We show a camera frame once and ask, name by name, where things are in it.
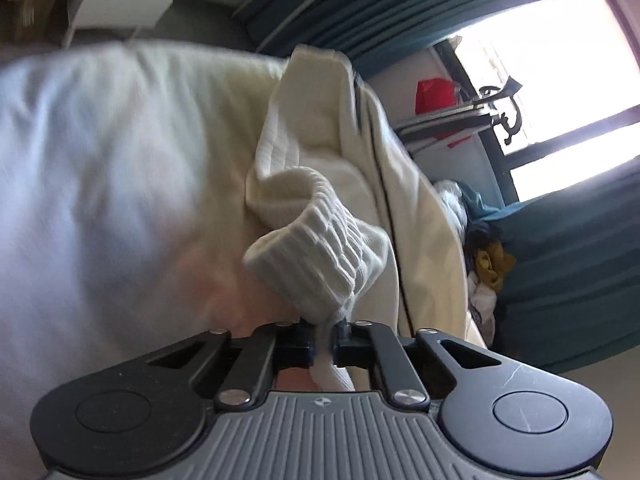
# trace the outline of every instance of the window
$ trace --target window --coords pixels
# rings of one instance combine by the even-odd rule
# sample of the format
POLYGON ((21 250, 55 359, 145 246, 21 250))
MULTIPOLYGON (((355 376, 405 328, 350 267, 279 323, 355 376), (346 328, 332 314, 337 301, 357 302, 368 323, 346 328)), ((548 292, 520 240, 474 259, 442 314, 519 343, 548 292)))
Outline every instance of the window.
MULTIPOLYGON (((520 133, 506 146, 496 128, 520 200, 640 155, 638 52, 611 4, 545 0, 458 33, 456 55, 476 90, 509 75, 523 84, 520 133)), ((511 103, 496 105, 513 122, 511 103)))

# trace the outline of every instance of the blue curtain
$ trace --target blue curtain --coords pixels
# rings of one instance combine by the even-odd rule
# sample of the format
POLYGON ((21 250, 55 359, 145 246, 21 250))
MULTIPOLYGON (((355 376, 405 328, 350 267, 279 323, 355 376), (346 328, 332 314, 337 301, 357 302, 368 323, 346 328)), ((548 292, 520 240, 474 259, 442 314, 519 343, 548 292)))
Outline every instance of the blue curtain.
MULTIPOLYGON (((253 0, 238 13, 261 43, 305 0, 253 0)), ((465 25, 539 0, 316 0, 263 49, 288 56, 299 43, 347 54, 365 78, 465 25)))
POLYGON ((560 373, 640 344, 640 157, 487 212, 518 259, 498 295, 507 354, 560 373))

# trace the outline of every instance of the gray floor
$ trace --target gray floor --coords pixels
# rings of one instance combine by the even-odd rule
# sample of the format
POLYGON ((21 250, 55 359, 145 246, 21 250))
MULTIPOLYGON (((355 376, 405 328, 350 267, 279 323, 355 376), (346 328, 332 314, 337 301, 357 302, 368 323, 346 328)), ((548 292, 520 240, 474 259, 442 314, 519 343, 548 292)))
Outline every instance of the gray floor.
MULTIPOLYGON (((231 18, 231 9, 203 0, 174 0, 153 30, 143 30, 138 38, 191 41, 235 50, 253 51, 255 45, 241 23, 231 18)), ((44 41, 15 44, 10 41, 14 5, 0 4, 0 65, 23 56, 44 54, 60 49, 66 30, 64 1, 54 8, 44 41)), ((78 30, 73 46, 125 41, 132 30, 78 30)))

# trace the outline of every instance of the pile of clothes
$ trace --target pile of clothes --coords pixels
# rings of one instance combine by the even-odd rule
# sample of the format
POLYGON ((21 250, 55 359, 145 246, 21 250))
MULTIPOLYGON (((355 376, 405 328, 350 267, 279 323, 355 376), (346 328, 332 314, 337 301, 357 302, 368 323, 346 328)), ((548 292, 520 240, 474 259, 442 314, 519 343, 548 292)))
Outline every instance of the pile of clothes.
POLYGON ((516 259, 506 253, 498 229, 487 222, 469 222, 467 193, 452 180, 433 185, 447 213, 447 219, 463 246, 467 272, 468 309, 488 347, 494 344, 497 293, 516 259))

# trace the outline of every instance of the yellow cloth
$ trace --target yellow cloth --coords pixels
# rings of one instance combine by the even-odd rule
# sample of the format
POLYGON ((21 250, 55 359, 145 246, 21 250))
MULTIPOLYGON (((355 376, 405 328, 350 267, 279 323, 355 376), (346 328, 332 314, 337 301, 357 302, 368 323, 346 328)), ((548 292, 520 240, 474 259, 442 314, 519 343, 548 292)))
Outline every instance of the yellow cloth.
POLYGON ((486 250, 476 253, 478 279, 495 292, 502 290, 504 275, 513 269, 516 259, 505 253, 500 240, 492 242, 486 250))

